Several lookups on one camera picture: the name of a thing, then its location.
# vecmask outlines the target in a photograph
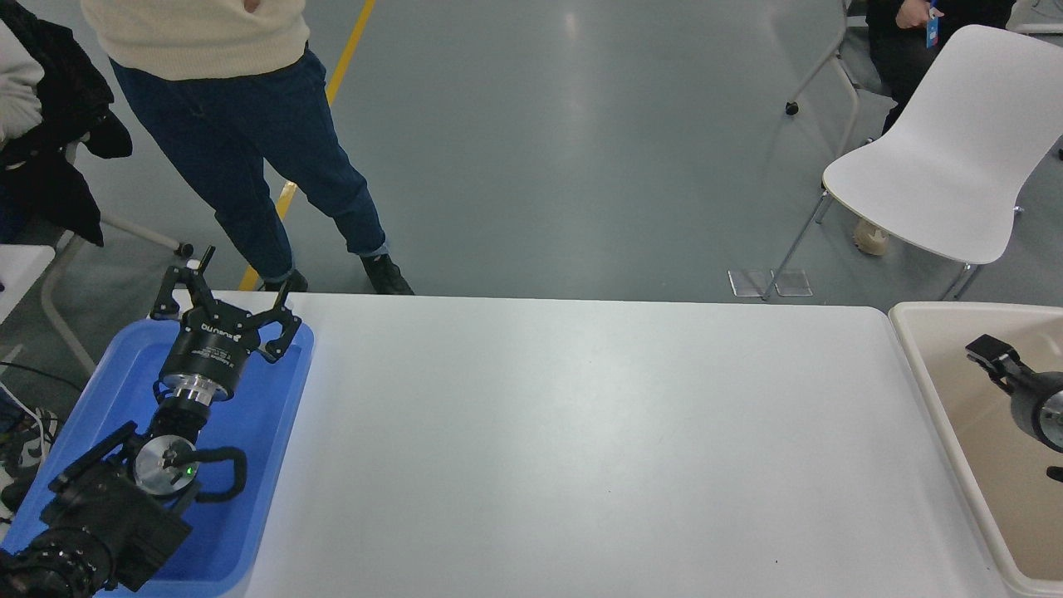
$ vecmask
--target white table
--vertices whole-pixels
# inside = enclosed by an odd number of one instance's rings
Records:
[[[247,596],[1007,595],[879,312],[289,305],[317,345]]]
[[[44,244],[0,244],[0,323],[7,320],[15,306],[30,290],[55,257],[55,250]]]

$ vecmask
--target black shoe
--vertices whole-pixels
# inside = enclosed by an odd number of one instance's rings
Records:
[[[402,277],[399,266],[391,260],[391,256],[374,255],[362,257],[361,266],[366,268],[369,281],[373,284],[373,290],[377,294],[412,294],[414,289],[406,284],[406,278]]]
[[[306,281],[306,276],[303,275],[299,270],[291,270],[288,277],[284,279],[279,279],[276,281],[263,281],[263,290],[269,290],[276,292],[281,290],[281,286],[288,280],[291,280],[291,288],[288,289],[289,292],[306,292],[306,289],[310,287],[309,283]]]

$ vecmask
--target silver metal disc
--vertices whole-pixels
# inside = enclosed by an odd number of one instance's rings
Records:
[[[186,439],[173,434],[156,437],[140,449],[133,464],[136,484],[148,494],[166,496],[187,486],[199,469],[199,463],[180,467],[167,466],[175,457],[184,457],[196,451]]]

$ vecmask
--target gray floor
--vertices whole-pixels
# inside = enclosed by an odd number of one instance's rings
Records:
[[[77,3],[23,4],[71,27],[111,76]],[[326,65],[360,10],[307,6],[311,47]],[[420,294],[758,303],[732,295],[727,270],[781,258],[848,109],[828,71],[799,115],[782,114],[825,49],[834,10],[836,0],[765,0],[753,12],[738,0],[389,0],[368,21],[335,121]],[[864,93],[854,138],[876,134],[890,105]],[[236,288],[246,263],[209,209],[121,98],[115,112],[135,154],[78,163],[101,206],[198,247],[218,245],[208,280]],[[280,178],[271,183],[279,192]],[[1063,306],[1061,188],[1053,152],[1020,195],[1027,213],[1008,252],[967,301]],[[815,294],[780,303],[887,311],[947,286],[952,262],[902,243],[864,256],[849,239],[854,223],[836,207],[809,233],[792,266],[807,269]],[[357,259],[302,195],[287,225],[311,290],[369,291]],[[85,249],[56,291],[95,357],[144,317],[172,259],[119,230],[105,235],[106,246]],[[0,327],[0,345],[15,344],[24,345],[22,363],[84,380],[33,302]],[[4,380],[61,412],[74,398],[29,375]]]

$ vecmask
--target white chair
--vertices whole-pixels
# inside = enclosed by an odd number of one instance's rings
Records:
[[[846,45],[849,33],[859,30],[866,29],[867,22],[863,15],[860,16],[849,16],[849,7],[854,4],[854,0],[838,0],[838,12],[836,13],[838,17],[838,30],[837,35],[831,38],[830,45],[827,47],[825,53],[816,61],[812,68],[808,71],[800,83],[797,84],[796,89],[789,96],[787,100],[786,113],[789,116],[794,116],[800,110],[800,104],[797,100],[805,88],[809,86],[815,75],[820,73],[821,70],[828,64],[842,80],[845,85],[845,90],[848,92],[849,101],[851,102],[851,107],[849,109],[848,119],[845,122],[845,126],[842,130],[841,139],[838,142],[838,150],[834,153],[836,157],[842,155],[848,150],[849,138],[853,136],[853,131],[856,129],[857,117],[860,114],[860,96],[857,93],[859,89],[866,89],[872,93],[887,95],[887,91],[882,89],[881,81],[878,81],[877,73],[875,74],[875,81],[858,81],[854,76],[853,72],[842,59],[843,47]],[[866,32],[864,33],[864,39],[861,40],[861,45],[866,46]]]
[[[1063,48],[1003,30],[961,29],[893,127],[824,171],[826,191],[761,297],[777,289],[833,198],[898,239],[961,261],[942,295],[959,298],[978,266],[1003,253],[1018,191],[1060,134]]]

